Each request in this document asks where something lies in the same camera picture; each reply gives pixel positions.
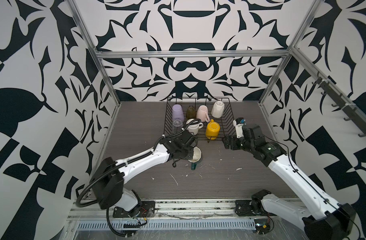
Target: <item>teal mug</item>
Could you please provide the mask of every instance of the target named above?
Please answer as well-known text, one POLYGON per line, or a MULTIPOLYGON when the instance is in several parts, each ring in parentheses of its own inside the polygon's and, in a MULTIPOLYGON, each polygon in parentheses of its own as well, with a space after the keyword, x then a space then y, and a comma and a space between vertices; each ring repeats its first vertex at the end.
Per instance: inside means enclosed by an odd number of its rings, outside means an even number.
POLYGON ((202 151, 198 147, 194 147, 194 156, 191 160, 191 170, 195 170, 196 165, 199 163, 199 161, 202 159, 202 151))

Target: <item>white cup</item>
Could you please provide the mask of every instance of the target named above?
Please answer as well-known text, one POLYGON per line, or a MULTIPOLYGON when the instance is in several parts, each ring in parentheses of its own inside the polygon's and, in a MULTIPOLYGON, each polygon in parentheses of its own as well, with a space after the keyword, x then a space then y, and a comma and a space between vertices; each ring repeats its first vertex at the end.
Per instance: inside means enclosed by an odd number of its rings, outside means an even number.
POLYGON ((199 118, 202 122, 209 122, 208 108, 205 105, 201 105, 196 112, 196 118, 199 118))
POLYGON ((224 111, 224 103, 222 101, 216 101, 212 107, 211 115, 214 118, 221 118, 224 111))
MULTIPOLYGON (((189 124, 191 121, 193 121, 195 119, 191 118, 187 120, 187 124, 189 124)), ((189 125, 187 130, 192 133, 192 135, 196 135, 198 134, 199 128, 203 127, 203 123, 199 122, 198 124, 193 124, 193 125, 189 125)))

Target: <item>mug handle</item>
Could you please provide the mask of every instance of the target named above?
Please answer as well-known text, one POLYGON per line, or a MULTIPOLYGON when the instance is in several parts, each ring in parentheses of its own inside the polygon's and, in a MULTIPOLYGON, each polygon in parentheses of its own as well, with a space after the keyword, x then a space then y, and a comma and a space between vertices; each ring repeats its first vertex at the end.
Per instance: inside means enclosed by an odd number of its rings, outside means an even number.
POLYGON ((208 113, 206 113, 206 122, 210 122, 208 113))

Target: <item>mug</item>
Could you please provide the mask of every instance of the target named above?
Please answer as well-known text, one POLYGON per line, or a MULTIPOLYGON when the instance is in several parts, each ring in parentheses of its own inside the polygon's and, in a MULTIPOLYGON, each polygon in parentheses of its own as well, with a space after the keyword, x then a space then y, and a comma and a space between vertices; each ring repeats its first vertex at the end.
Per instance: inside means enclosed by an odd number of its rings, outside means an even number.
POLYGON ((184 122, 183 108, 180 104, 175 104, 172 106, 172 122, 176 119, 184 122))
POLYGON ((187 119, 195 118, 195 116, 196 116, 195 108, 194 108, 194 106, 190 105, 186 112, 186 118, 187 119))
POLYGON ((214 119, 211 119, 211 122, 207 124, 206 129, 206 137, 210 140, 215 140, 219 134, 220 125, 217 122, 214 122, 214 119))
POLYGON ((191 162, 191 170, 195 170, 196 165, 201 159, 202 159, 202 151, 200 151, 198 147, 194 147, 194 156, 192 157, 191 160, 189 160, 191 162))
MULTIPOLYGON (((191 118, 191 119, 188 119, 187 121, 187 124, 189 124, 191 121, 193 121, 194 119, 191 118)), ((192 133, 192 135, 196 135, 198 134, 198 131, 199 131, 199 128, 202 128, 203 127, 203 123, 200 122, 198 124, 194 124, 194 125, 190 125, 188 126, 187 130, 192 133)))
POLYGON ((214 118, 221 118, 224 111, 224 103, 222 101, 216 101, 212 107, 211 115, 214 118))
POLYGON ((199 118, 202 122, 209 122, 208 108, 205 105, 201 105, 196 113, 196 118, 199 118))

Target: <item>cup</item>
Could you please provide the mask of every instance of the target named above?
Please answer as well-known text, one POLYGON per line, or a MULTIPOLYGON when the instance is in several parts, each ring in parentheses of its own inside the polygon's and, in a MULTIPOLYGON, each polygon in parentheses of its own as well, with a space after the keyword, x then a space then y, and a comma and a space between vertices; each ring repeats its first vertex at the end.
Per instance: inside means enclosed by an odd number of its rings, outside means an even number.
POLYGON ((202 122, 209 122, 208 108, 205 105, 201 105, 196 113, 196 118, 199 118, 202 122))
POLYGON ((216 101, 212 107, 211 115, 214 118, 221 118, 224 111, 224 103, 222 101, 216 101))
POLYGON ((175 119, 172 123, 172 134, 182 131, 183 122, 180 119, 175 119))
POLYGON ((172 106, 172 122, 176 119, 184 122, 183 108, 180 104, 175 104, 172 106))
POLYGON ((195 118, 195 116, 196 116, 195 108, 194 108, 194 106, 190 105, 190 106, 187 108, 186 118, 187 118, 187 119, 195 118))
MULTIPOLYGON (((187 124, 189 124, 191 121, 195 120, 194 118, 188 119, 187 124)), ((190 125, 188 126, 187 130, 192 133, 192 135, 198 134, 198 131, 200 128, 203 127, 203 123, 200 122, 198 124, 190 125)))
POLYGON ((195 170, 196 165, 201 160, 201 158, 202 158, 202 151, 200 151, 198 147, 194 147, 194 156, 192 157, 191 160, 189 160, 191 162, 191 170, 195 170))
POLYGON ((206 137, 210 140, 215 140, 219 134, 220 125, 217 122, 214 122, 214 119, 207 124, 206 129, 206 137))

